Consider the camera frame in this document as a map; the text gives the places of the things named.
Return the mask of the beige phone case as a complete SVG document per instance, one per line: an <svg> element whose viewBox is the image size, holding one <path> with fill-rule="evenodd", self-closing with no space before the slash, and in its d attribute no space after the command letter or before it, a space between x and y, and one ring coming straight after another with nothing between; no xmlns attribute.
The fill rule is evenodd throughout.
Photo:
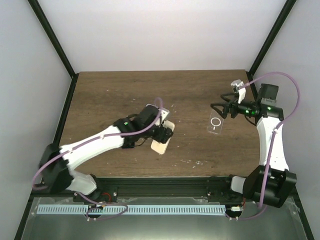
<svg viewBox="0 0 320 240"><path fill-rule="evenodd" d="M150 146L150 148L159 155L163 155L166 152L175 129L175 124L169 120L165 120L161 126L164 128L164 137L162 138L163 140L161 142L158 142L153 139Z"/></svg>

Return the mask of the clear phone case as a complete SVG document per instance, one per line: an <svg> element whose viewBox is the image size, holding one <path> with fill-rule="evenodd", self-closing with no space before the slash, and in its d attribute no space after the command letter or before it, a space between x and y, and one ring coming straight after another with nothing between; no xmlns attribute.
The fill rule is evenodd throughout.
<svg viewBox="0 0 320 240"><path fill-rule="evenodd" d="M222 132L223 124L224 118L221 117L217 111L212 110L209 116L206 130L211 134L219 135Z"/></svg>

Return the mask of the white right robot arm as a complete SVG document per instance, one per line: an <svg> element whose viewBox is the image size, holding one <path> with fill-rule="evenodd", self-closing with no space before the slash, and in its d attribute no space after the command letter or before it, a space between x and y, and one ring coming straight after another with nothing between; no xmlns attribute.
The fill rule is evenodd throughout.
<svg viewBox="0 0 320 240"><path fill-rule="evenodd" d="M230 184L222 188L223 198L229 202L243 195L260 204L280 208L297 183L290 172L283 146L283 109L276 106L278 86L261 84L257 99L246 100L246 89L241 80L231 83L232 92L221 94L222 102L211 108L222 118L243 115L255 118L259 136L259 164L247 177L232 176Z"/></svg>

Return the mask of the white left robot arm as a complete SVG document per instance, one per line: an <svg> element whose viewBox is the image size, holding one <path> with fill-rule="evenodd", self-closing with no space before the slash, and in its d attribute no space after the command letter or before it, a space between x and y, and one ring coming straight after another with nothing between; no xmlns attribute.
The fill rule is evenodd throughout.
<svg viewBox="0 0 320 240"><path fill-rule="evenodd" d="M92 174L76 171L86 161L113 149L133 149L140 139L152 139L151 149L165 153L174 134L174 123L167 118L170 112L147 104L140 113L120 118L103 131L81 141L58 146L49 144L42 155L39 170L44 188L52 194L64 190L84 194L91 202L102 196Z"/></svg>

